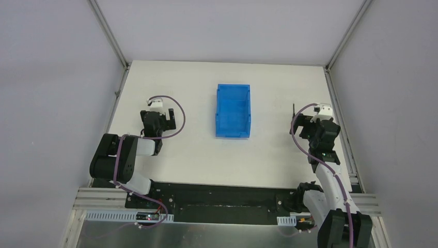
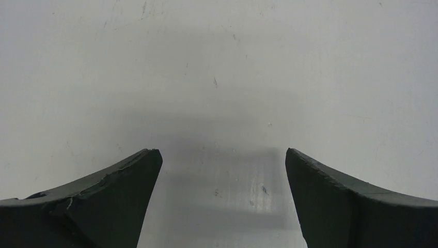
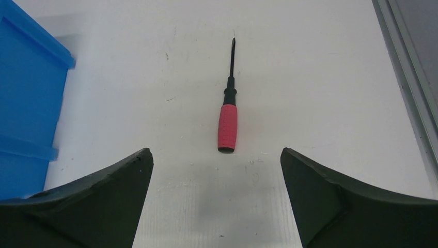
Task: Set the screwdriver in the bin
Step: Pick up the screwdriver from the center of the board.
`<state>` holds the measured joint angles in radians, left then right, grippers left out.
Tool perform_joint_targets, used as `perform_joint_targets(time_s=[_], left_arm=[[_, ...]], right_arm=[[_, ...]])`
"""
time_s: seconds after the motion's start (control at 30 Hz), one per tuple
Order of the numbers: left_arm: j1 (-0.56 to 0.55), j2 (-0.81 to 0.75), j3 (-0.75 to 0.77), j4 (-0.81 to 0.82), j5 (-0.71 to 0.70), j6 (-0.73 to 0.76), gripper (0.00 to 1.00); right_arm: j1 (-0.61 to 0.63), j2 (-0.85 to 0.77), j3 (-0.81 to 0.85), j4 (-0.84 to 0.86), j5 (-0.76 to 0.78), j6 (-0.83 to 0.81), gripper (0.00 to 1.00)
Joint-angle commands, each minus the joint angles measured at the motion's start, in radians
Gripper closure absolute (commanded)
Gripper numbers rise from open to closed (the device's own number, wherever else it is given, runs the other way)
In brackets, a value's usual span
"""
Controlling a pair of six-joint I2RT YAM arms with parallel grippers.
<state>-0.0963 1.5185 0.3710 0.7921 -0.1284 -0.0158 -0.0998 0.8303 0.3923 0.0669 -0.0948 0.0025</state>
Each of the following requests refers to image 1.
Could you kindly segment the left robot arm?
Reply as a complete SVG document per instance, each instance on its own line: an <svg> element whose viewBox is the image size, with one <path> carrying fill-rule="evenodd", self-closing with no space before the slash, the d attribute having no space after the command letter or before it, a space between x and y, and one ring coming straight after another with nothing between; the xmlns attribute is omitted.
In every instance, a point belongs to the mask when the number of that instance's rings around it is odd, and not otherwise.
<svg viewBox="0 0 438 248"><path fill-rule="evenodd" d="M135 171L136 159L159 154L163 145L163 132L176 129L174 110L170 108L168 113L169 119L165 113L140 111L144 126L141 134L146 139L135 135L122 138L117 134L105 133L90 163L90 176L119 183L131 192L149 194L153 181Z"/></svg>

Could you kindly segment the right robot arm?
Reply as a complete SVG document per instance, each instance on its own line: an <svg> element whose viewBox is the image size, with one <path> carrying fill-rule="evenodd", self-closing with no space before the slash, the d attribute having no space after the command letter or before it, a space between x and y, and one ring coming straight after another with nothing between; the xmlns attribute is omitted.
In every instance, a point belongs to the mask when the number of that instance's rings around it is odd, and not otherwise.
<svg viewBox="0 0 438 248"><path fill-rule="evenodd" d="M303 114L293 115L290 134L308 140L304 151L319 184L301 183L295 197L295 208L307 208L318 228L318 247L368 247L372 220L361 213L342 179L339 157L334 150L340 126L333 118L322 120Z"/></svg>

